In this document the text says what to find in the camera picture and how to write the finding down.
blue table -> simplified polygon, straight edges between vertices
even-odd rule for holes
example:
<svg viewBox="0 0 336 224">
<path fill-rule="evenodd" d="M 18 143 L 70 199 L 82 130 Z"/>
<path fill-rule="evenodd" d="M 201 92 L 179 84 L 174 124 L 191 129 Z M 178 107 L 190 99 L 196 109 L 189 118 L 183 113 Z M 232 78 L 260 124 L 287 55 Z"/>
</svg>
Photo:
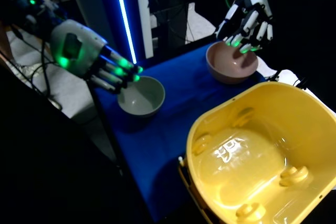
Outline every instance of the blue table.
<svg viewBox="0 0 336 224">
<path fill-rule="evenodd" d="M 185 153 L 187 135 L 194 121 L 206 111 L 264 81 L 256 72 L 239 85 L 217 82 L 206 68 L 208 47 L 144 71 L 144 76 L 157 78 L 166 90 L 163 106 L 151 118 L 137 119 L 127 115 L 119 108 L 115 95 L 95 89 L 155 222 L 177 209 L 189 197 L 177 171 L 177 158 Z"/>
</svg>

robotic arm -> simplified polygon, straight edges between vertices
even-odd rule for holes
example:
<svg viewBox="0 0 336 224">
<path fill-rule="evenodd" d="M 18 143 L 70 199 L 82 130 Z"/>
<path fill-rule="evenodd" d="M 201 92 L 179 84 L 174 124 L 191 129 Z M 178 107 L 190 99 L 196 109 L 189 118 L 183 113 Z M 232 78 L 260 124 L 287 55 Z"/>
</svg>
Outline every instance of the robotic arm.
<svg viewBox="0 0 336 224">
<path fill-rule="evenodd" d="M 216 31 L 216 37 L 229 46 L 240 46 L 243 54 L 262 49 L 273 39 L 268 0 L 236 0 Z"/>
<path fill-rule="evenodd" d="M 112 93 L 138 81 L 135 66 L 90 28 L 67 19 L 55 3 L 43 0 L 3 0 L 0 19 L 50 42 L 52 57 L 72 74 Z"/>
</svg>

yellow plastic container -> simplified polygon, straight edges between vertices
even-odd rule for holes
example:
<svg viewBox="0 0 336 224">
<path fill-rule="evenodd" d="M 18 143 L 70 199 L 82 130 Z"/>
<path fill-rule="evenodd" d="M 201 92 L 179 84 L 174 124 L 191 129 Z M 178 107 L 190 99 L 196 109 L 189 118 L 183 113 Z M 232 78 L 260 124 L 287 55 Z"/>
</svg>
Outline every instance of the yellow plastic container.
<svg viewBox="0 0 336 224">
<path fill-rule="evenodd" d="M 300 89 L 264 82 L 198 118 L 186 159 L 224 223 L 300 223 L 336 184 L 336 119 Z"/>
</svg>

green led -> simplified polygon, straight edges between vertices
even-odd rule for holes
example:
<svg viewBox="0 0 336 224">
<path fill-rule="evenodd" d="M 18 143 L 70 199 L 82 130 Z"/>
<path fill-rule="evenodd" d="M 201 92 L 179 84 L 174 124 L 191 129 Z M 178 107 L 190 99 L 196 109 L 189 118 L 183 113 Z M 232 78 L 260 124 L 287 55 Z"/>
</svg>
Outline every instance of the green led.
<svg viewBox="0 0 336 224">
<path fill-rule="evenodd" d="M 234 43 L 233 47 L 238 47 L 239 43 L 240 43 L 240 41 L 237 41 L 236 43 Z"/>
<path fill-rule="evenodd" d="M 62 68 L 67 68 L 69 66 L 70 60 L 64 57 L 60 57 L 58 63 Z"/>
<path fill-rule="evenodd" d="M 122 68 L 115 68 L 114 73 L 115 73 L 117 76 L 122 76 L 123 73 L 124 73 L 124 71 L 122 70 Z"/>
<path fill-rule="evenodd" d="M 138 66 L 138 73 L 142 73 L 143 72 L 143 68 Z"/>
<path fill-rule="evenodd" d="M 133 81 L 139 81 L 139 80 L 140 80 L 140 76 L 137 76 L 137 75 L 133 76 Z"/>
<path fill-rule="evenodd" d="M 128 66 L 128 61 L 126 59 L 120 59 L 119 65 L 122 66 L 123 68 L 126 68 Z"/>
</svg>

